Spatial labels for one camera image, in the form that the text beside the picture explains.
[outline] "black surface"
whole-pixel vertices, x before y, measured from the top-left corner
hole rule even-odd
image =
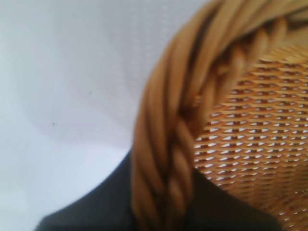
[[[276,219],[228,195],[195,170],[194,200],[183,230],[281,231]],[[130,153],[97,188],[46,216],[36,231],[135,231],[130,210]]]

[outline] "white background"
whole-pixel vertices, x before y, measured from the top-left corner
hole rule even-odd
[[[205,0],[0,0],[0,231],[31,231],[130,148],[142,87]]]

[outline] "woven wicker weave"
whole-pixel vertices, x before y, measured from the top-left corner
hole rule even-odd
[[[307,113],[308,0],[210,2],[144,90],[132,149],[140,229],[181,225],[196,167],[287,230],[308,230]]]
[[[196,142],[216,185],[308,230],[308,45],[277,49],[241,78]]]

